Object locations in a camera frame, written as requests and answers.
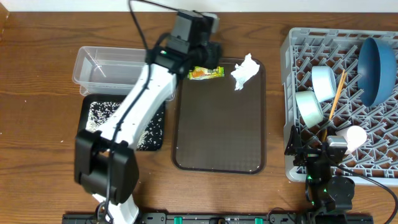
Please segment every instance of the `wooden table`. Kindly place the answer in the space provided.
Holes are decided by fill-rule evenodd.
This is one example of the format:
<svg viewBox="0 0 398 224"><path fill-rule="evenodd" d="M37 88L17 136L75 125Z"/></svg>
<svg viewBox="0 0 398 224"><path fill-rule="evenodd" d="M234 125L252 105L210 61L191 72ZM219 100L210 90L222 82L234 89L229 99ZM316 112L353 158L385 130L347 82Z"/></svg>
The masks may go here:
<svg viewBox="0 0 398 224"><path fill-rule="evenodd" d="M222 13L214 39L225 57L252 53L266 67L267 165L259 175L178 170L170 159L175 102L167 105L159 152L137 152L141 208L187 213L267 213L301 210L304 184L285 176L284 92L279 49L293 27L398 30L398 14ZM139 13L150 45L169 31L174 13ZM59 223L67 212L92 212L97 202L73 181L74 137L83 97L72 82L80 47L143 48L128 13L12 12L0 42L0 220ZM357 186L352 212L384 223L392 197Z"/></svg>

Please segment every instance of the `white wall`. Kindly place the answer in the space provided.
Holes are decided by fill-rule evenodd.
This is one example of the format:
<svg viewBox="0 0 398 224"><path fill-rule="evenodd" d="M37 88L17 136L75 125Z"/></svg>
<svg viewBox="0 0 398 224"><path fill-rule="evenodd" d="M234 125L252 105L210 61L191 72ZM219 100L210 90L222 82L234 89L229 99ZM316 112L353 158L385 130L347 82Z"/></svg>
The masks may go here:
<svg viewBox="0 0 398 224"><path fill-rule="evenodd" d="M398 0L154 0L205 12L398 12ZM8 11L127 11L126 0L0 0ZM165 11L135 2L136 11Z"/></svg>

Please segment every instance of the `white cup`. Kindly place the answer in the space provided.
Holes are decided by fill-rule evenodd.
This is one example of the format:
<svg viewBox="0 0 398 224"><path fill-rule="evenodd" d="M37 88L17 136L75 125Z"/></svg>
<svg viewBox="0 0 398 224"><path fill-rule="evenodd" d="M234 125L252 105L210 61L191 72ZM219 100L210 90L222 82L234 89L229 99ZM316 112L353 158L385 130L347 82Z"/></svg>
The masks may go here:
<svg viewBox="0 0 398 224"><path fill-rule="evenodd" d="M336 95L336 79L329 66L312 67L312 87L319 102L329 100Z"/></svg>
<svg viewBox="0 0 398 224"><path fill-rule="evenodd" d="M338 136L343 136L347 141L347 151L346 154L351 154L353 151L357 150L357 148L361 147L366 140L368 139L368 135L366 131L359 126L350 126L348 128L337 131L336 134Z"/></svg>
<svg viewBox="0 0 398 224"><path fill-rule="evenodd" d="M323 121L323 112L313 91L301 91L296 93L296 102L301 117L308 128Z"/></svg>

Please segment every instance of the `crumpled white tissue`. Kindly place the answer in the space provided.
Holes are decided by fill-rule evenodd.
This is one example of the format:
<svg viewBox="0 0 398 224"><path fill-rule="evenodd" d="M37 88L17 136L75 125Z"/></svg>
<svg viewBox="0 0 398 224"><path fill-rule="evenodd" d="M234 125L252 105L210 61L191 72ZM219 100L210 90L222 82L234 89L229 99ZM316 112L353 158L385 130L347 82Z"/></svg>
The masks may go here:
<svg viewBox="0 0 398 224"><path fill-rule="evenodd" d="M238 64L235 65L235 69L235 71L231 72L231 75L236 80L235 90L241 90L243 89L243 84L257 74L260 65L251 59L251 54L248 54L244 57L244 61L240 66Z"/></svg>

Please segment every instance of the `brown tray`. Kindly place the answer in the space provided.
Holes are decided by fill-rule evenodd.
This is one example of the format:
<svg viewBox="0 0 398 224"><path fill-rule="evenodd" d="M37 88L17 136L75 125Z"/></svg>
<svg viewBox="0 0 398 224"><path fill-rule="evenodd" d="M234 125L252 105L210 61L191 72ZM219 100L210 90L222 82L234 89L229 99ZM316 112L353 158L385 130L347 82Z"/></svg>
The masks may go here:
<svg viewBox="0 0 398 224"><path fill-rule="evenodd" d="M223 58L225 77L183 80L178 88L173 163L183 170L256 174L266 165L266 71L242 90L231 76L243 59Z"/></svg>

